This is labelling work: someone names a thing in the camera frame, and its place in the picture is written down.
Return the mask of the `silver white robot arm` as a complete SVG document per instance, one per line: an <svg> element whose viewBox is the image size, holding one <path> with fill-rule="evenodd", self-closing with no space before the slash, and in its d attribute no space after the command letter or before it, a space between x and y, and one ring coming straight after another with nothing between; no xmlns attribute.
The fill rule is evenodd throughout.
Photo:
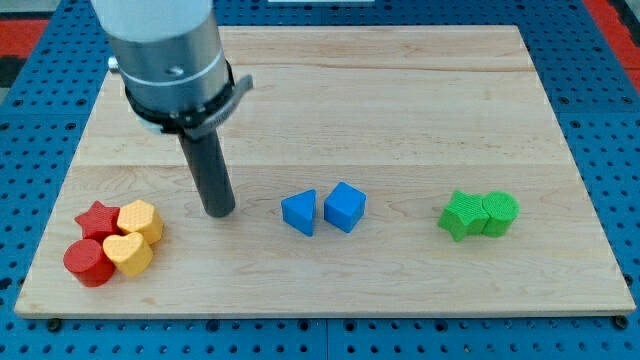
<svg viewBox="0 0 640 360"><path fill-rule="evenodd" d="M158 133L199 139L253 88L234 78L211 0L92 0L128 101Z"/></svg>

